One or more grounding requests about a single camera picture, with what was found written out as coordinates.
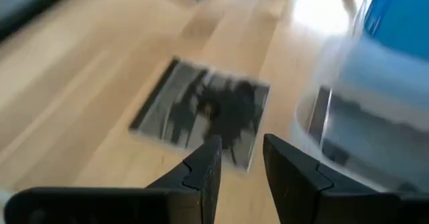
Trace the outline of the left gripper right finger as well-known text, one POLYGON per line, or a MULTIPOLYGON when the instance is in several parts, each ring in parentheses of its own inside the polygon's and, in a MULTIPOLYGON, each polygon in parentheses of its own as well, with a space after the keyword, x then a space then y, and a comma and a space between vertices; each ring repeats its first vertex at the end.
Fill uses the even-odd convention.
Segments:
POLYGON ((281 224, 429 224, 427 192, 377 192, 271 133, 263 158, 281 224))

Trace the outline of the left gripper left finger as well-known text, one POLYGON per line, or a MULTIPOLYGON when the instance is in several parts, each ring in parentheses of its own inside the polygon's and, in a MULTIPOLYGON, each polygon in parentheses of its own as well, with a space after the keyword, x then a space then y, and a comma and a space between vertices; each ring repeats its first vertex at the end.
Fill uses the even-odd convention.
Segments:
POLYGON ((167 224, 214 224, 221 167, 222 140, 216 135, 146 186, 165 200, 167 224))

